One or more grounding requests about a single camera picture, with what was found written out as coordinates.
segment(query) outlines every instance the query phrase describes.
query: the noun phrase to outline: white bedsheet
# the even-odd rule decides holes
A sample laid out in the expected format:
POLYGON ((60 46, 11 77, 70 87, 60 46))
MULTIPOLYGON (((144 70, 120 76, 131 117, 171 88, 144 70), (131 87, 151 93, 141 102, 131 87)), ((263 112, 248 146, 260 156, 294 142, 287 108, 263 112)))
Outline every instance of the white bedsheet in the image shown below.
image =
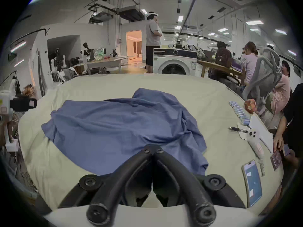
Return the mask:
MULTIPOLYGON (((79 179, 90 172, 78 167, 44 136, 41 125, 65 100, 96 101, 132 97, 140 87, 171 93, 197 120, 206 141, 204 156, 209 162, 206 174, 219 174, 247 205, 242 165, 258 158, 250 145, 230 131, 240 122, 228 101, 244 106, 244 101, 225 85, 208 78, 170 74, 109 74, 74 78, 49 91, 35 109, 26 112, 19 122, 21 150, 27 170, 41 196, 56 209, 79 179)), ((274 196, 283 177, 282 165, 274 171, 271 153, 265 152, 265 176, 261 177, 262 198, 248 210, 259 214, 274 196)))

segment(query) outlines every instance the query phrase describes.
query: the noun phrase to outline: gray t-shirt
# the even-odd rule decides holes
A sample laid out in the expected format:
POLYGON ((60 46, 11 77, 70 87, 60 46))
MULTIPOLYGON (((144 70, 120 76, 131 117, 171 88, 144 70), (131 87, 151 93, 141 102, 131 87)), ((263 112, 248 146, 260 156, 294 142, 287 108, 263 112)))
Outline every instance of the gray t-shirt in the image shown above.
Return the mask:
POLYGON ((157 22, 148 20, 146 23, 146 46, 160 46, 160 36, 153 33, 156 30, 159 30, 157 22))

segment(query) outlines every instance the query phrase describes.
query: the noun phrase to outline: blue cloth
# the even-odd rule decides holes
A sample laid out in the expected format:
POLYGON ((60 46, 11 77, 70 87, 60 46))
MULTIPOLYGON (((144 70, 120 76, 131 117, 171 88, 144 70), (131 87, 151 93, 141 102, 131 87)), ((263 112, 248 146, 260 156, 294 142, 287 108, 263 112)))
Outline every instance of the blue cloth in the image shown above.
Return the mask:
POLYGON ((132 98, 66 100, 42 125, 72 162, 96 175, 114 172, 146 144, 160 144, 192 173, 208 166, 197 122, 175 96, 139 88, 132 98))

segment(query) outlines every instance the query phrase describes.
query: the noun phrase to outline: row of batteries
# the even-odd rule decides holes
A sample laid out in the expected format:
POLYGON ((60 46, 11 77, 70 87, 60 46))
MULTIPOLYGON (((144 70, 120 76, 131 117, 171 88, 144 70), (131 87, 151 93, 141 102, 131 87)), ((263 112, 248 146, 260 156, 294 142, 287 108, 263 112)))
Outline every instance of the row of batteries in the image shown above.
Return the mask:
POLYGON ((229 101, 229 105, 234 109, 234 112, 236 115, 240 118, 242 125, 248 125, 250 122, 250 119, 246 116, 246 114, 243 112, 243 109, 234 101, 229 101))

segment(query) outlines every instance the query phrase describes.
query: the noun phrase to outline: hand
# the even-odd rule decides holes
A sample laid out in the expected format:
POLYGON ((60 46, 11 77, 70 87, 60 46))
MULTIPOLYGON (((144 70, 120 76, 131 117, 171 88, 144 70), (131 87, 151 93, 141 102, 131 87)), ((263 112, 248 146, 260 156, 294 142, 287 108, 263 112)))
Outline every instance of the hand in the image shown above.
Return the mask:
POLYGON ((274 152, 279 148, 279 151, 282 150, 282 146, 284 145, 284 140, 282 135, 276 134, 274 138, 274 152))

